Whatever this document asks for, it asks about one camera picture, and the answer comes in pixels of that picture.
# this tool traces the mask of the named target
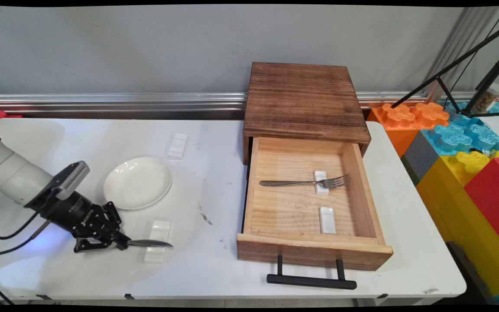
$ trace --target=plate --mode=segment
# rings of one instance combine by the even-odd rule
[[[171,187],[172,173],[153,157],[128,160],[117,166],[103,184],[105,200],[120,209],[145,208],[161,199]]]

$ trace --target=black tripod stand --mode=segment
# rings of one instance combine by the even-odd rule
[[[424,83],[422,83],[420,86],[413,89],[413,91],[408,93],[406,96],[402,97],[399,101],[397,101],[396,103],[394,103],[392,105],[392,108],[396,108],[398,105],[402,104],[403,101],[405,101],[406,99],[409,99],[414,94],[416,94],[418,91],[422,90],[424,87],[426,87],[427,85],[429,85],[430,83],[432,83],[433,81],[436,80],[436,81],[438,81],[440,87],[442,87],[442,90],[444,91],[444,93],[446,93],[446,96],[448,96],[448,99],[451,101],[457,114],[461,114],[461,115],[464,115],[464,116],[469,117],[469,118],[483,117],[483,116],[499,116],[499,113],[471,114],[471,108],[473,108],[473,105],[480,99],[480,97],[483,95],[483,93],[490,87],[490,85],[494,82],[496,77],[498,77],[498,75],[499,75],[499,60],[496,62],[496,64],[492,67],[492,69],[487,73],[487,75],[479,83],[479,85],[476,88],[477,93],[475,93],[473,98],[469,101],[469,104],[467,104],[467,107],[465,107],[465,109],[460,109],[457,106],[457,103],[454,100],[454,98],[452,97],[452,95],[450,94],[450,91],[448,91],[448,88],[446,87],[446,85],[444,84],[442,79],[440,78],[440,76],[444,75],[446,72],[448,72],[453,67],[456,67],[463,60],[465,60],[469,56],[473,55],[473,53],[480,50],[482,47],[484,47],[489,42],[496,39],[498,36],[499,36],[499,30],[497,32],[493,33],[493,35],[486,38],[481,43],[477,44],[473,49],[470,49],[464,55],[462,55],[461,57],[459,57],[458,59],[453,61],[450,65],[446,66],[444,69],[442,69],[438,73],[434,74],[432,77],[427,79]]]

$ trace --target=fork handle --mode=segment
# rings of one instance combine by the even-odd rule
[[[260,181],[259,185],[276,187],[276,186],[289,186],[289,185],[309,184],[309,183],[315,184],[316,181]]]

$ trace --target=jar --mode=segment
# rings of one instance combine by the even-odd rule
[[[473,105],[473,114],[484,114],[488,112],[499,100],[499,83],[492,83],[490,87],[481,95],[479,100]]]

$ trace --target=wooden drawer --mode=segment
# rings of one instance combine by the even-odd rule
[[[238,259],[376,270],[392,256],[384,243],[356,143],[254,137]],[[313,180],[350,175],[350,184],[316,195],[312,184],[270,188],[261,180]],[[322,234],[319,208],[332,207],[336,235]]]

